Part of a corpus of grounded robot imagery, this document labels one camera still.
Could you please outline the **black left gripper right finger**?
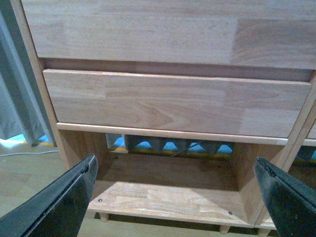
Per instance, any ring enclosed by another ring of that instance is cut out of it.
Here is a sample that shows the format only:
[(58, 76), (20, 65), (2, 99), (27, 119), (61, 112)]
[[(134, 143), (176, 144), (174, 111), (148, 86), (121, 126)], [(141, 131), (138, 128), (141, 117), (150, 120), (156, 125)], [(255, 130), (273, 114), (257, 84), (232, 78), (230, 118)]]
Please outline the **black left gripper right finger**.
[(316, 235), (316, 191), (264, 158), (254, 163), (264, 205), (281, 237)]

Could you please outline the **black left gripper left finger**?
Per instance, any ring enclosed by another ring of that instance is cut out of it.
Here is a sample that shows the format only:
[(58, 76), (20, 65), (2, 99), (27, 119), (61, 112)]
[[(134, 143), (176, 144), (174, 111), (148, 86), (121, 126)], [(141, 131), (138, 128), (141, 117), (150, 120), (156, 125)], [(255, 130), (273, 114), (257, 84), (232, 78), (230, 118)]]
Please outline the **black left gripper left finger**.
[(98, 159), (90, 154), (0, 219), (2, 237), (75, 237), (93, 195)]

